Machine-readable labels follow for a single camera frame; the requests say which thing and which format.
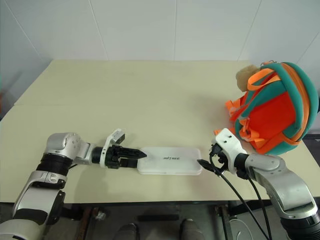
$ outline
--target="black cable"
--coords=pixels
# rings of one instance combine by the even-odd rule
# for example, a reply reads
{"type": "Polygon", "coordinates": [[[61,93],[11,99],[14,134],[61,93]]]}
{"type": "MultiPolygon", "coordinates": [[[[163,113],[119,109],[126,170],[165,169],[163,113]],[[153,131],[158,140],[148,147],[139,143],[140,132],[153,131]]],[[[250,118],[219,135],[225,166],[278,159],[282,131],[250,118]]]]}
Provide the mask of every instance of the black cable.
{"type": "Polygon", "coordinates": [[[78,164],[73,164],[72,166],[69,167],[69,170],[77,166],[78,164]]]}
{"type": "Polygon", "coordinates": [[[255,221],[256,225],[259,227],[260,231],[263,233],[265,239],[270,240],[267,236],[267,234],[265,233],[265,231],[263,230],[262,226],[260,225],[260,223],[258,222],[258,220],[256,219],[254,213],[252,212],[252,210],[250,209],[250,207],[248,206],[248,204],[245,202],[245,200],[242,198],[242,196],[239,194],[239,192],[235,189],[235,187],[232,185],[231,182],[229,182],[229,180],[219,171],[219,169],[215,166],[213,160],[212,160],[212,155],[210,154],[209,156],[210,158],[210,163],[213,167],[214,173],[217,174],[218,176],[220,176],[228,185],[229,187],[234,191],[234,193],[237,195],[237,197],[240,199],[240,201],[242,202],[242,204],[245,206],[245,208],[248,210],[248,212],[250,213],[251,217],[253,218],[253,220],[255,221]]]}
{"type": "Polygon", "coordinates": [[[254,184],[254,182],[252,181],[252,179],[249,177],[248,180],[251,183],[251,185],[252,185],[252,187],[253,187],[253,189],[255,191],[255,194],[259,199],[259,202],[260,202],[260,205],[261,205],[261,208],[262,208],[262,211],[263,211],[263,216],[264,216],[264,220],[265,220],[266,229],[268,231],[269,239],[272,240],[270,223],[269,223],[269,219],[268,219],[268,215],[267,215],[267,211],[266,211],[266,208],[265,208],[264,201],[262,201],[261,196],[259,194],[259,191],[258,191],[256,185],[254,184]]]}

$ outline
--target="white tiled wall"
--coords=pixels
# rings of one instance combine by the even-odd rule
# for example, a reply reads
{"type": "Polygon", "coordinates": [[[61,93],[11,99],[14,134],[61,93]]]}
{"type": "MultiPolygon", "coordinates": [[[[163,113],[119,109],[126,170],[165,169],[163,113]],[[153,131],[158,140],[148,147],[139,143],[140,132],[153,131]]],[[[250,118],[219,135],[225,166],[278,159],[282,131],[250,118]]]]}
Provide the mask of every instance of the white tiled wall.
{"type": "Polygon", "coordinates": [[[0,0],[3,115],[51,59],[298,63],[320,88],[319,0],[0,0]]]}

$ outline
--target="robotic arm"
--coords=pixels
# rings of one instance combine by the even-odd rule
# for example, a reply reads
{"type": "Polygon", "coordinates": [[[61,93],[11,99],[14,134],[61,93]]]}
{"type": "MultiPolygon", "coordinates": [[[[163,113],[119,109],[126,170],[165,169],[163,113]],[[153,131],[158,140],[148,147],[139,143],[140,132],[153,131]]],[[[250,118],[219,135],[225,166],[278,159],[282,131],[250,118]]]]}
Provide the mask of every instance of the robotic arm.
{"type": "Polygon", "coordinates": [[[135,167],[146,155],[138,149],[119,144],[125,139],[115,130],[103,147],[84,142],[73,132],[52,134],[46,143],[41,162],[27,180],[14,207],[13,219],[0,224],[0,240],[40,240],[47,225],[55,224],[64,205],[72,164],[99,164],[112,169],[135,167]]]}
{"type": "MultiPolygon", "coordinates": [[[[211,154],[219,156],[221,173],[227,170],[243,179],[250,177],[266,189],[290,239],[320,239],[317,204],[306,183],[286,167],[281,157],[247,154],[227,128],[212,141],[211,154]]],[[[208,162],[199,163],[208,169],[208,162]]]]}

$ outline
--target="beige table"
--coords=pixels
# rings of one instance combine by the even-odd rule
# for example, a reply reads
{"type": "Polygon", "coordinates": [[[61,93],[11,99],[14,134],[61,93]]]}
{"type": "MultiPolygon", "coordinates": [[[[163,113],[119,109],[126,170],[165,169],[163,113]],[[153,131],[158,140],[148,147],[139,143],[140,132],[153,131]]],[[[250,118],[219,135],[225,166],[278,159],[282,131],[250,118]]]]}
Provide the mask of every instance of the beige table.
{"type": "MultiPolygon", "coordinates": [[[[103,145],[115,128],[123,146],[197,147],[208,159],[213,130],[228,127],[224,102],[242,93],[239,62],[54,61],[0,123],[0,202],[14,202],[37,167],[47,138],[77,132],[103,145]]],[[[304,144],[282,156],[314,196],[320,169],[304,144]]],[[[226,173],[244,199],[256,199],[247,181],[226,173]]],[[[259,187],[264,198],[267,197],[259,187]]],[[[223,201],[237,196],[217,176],[141,175],[99,165],[72,168],[66,203],[223,201]]]]}

